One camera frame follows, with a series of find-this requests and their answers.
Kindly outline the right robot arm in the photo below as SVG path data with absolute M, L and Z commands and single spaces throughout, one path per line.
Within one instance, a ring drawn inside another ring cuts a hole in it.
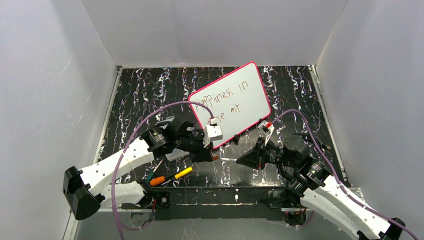
M 320 214 L 353 240 L 398 240 L 404 222 L 385 219 L 343 184 L 337 183 L 330 168 L 310 156 L 310 148 L 299 135 L 284 139 L 278 147 L 258 138 L 256 145 L 236 160 L 237 164 L 261 170 L 266 164 L 293 168 L 293 179 L 285 187 L 282 200 Z

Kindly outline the pink framed whiteboard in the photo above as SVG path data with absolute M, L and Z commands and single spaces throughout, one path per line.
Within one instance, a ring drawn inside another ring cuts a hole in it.
M 260 71 L 253 61 L 200 88 L 188 100 L 207 106 L 217 117 L 222 139 L 213 142 L 214 149 L 272 113 Z

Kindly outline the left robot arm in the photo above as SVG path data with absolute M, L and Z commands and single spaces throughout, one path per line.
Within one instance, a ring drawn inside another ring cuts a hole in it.
M 130 170 L 166 158 L 175 149 L 188 153 L 193 162 L 211 162 L 213 142 L 222 137 L 217 124 L 200 129 L 189 121 L 163 120 L 136 137 L 126 151 L 120 150 L 81 169 L 72 166 L 65 170 L 62 192 L 76 220 L 87 219 L 100 208 L 112 205 L 152 208 L 156 204 L 164 208 L 169 201 L 161 203 L 161 198 L 168 198 L 169 194 L 154 190 L 149 180 L 139 179 L 115 186 L 112 183 Z

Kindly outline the white marker pen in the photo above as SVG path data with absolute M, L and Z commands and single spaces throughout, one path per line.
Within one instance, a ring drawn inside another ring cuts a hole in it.
M 221 161 L 229 161 L 229 162 L 236 162 L 237 161 L 236 158 L 226 158 L 226 157 L 221 157 L 221 158 L 219 158 L 219 160 L 221 160 Z

